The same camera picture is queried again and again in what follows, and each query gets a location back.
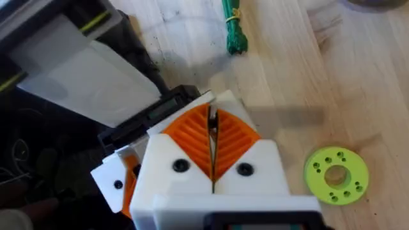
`orange plastic piece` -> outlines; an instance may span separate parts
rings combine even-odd
[[[211,179],[212,154],[208,131],[209,103],[199,105],[172,122],[164,131]]]
[[[132,196],[134,194],[135,186],[136,186],[136,175],[133,172],[134,167],[139,164],[138,159],[133,156],[129,155],[127,157],[122,158],[122,161],[127,167],[127,177],[125,178],[125,189],[123,195],[123,206],[121,212],[126,215],[128,218],[132,219],[129,212],[129,205],[130,201],[132,200]]]
[[[217,115],[218,128],[213,182],[220,179],[256,141],[261,139],[259,134],[240,118],[221,109],[217,110]]]

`center hole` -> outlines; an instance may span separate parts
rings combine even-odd
[[[342,189],[350,182],[350,171],[341,165],[331,166],[325,171],[325,182],[333,188]]]

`green plastic disc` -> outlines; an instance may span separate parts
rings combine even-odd
[[[338,183],[327,183],[329,169],[343,168],[344,176]],[[304,178],[310,191],[321,201],[346,205],[364,195],[369,185],[369,171],[356,153],[340,147],[326,147],[315,151],[304,167]]]

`black screw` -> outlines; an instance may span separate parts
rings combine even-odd
[[[173,170],[177,173],[184,173],[190,167],[190,164],[185,159],[178,159],[173,162]]]
[[[116,189],[121,189],[121,188],[123,187],[122,181],[116,180],[116,181],[114,182],[114,187],[115,187]]]
[[[237,173],[242,176],[251,176],[254,173],[254,168],[248,163],[241,163],[237,166]]]

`wooden table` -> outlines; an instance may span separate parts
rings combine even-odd
[[[243,100],[281,152],[293,194],[308,194],[306,158],[336,144],[366,161],[366,195],[322,204],[336,229],[408,229],[409,4],[382,13],[327,0],[242,0],[246,55],[226,53],[221,0],[112,0],[169,85]]]

